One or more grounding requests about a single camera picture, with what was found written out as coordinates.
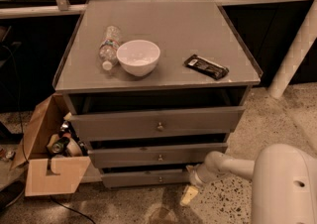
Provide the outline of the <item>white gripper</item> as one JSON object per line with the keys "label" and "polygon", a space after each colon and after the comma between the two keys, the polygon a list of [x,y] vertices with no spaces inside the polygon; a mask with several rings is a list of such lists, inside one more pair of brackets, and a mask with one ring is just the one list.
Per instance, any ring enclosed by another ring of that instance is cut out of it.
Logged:
{"label": "white gripper", "polygon": [[187,185],[185,187],[180,199],[181,206],[186,206],[190,203],[190,201],[198,194],[198,188],[204,187],[211,181],[218,179],[218,174],[209,171],[205,164],[187,166],[186,169],[189,172],[189,181],[192,185]]}

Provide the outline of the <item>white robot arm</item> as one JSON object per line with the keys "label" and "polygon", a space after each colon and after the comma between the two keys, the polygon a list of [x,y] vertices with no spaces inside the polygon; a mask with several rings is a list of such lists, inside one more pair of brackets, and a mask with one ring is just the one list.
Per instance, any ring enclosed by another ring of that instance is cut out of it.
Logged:
{"label": "white robot arm", "polygon": [[203,186],[233,174],[252,183],[252,224],[317,224],[317,159],[295,147],[274,144],[253,161],[210,152],[187,170],[182,206]]}

